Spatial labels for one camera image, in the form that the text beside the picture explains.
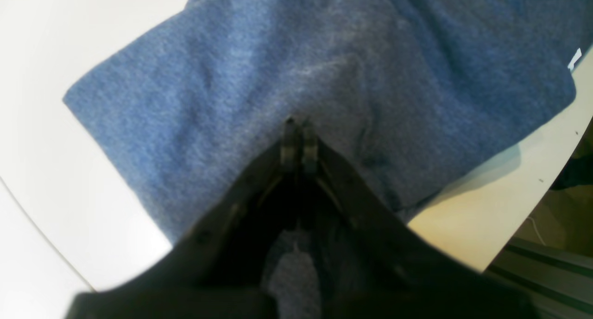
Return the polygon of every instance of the white table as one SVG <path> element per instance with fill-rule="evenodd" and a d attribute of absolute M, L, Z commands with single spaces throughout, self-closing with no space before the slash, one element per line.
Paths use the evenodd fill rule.
<path fill-rule="evenodd" d="M 0 177 L 89 283 L 131 278 L 170 249 L 61 102 L 83 73 L 186 0 L 0 0 Z M 593 55 L 574 104 L 451 184 L 410 227 L 483 270 L 542 198 L 593 115 Z"/>

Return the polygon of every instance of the blue cloth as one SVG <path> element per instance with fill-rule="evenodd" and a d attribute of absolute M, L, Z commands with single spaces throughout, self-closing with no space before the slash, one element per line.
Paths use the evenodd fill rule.
<path fill-rule="evenodd" d="M 592 0 L 189 0 L 64 102 L 176 241 L 309 118 L 402 218 L 574 99 Z"/>

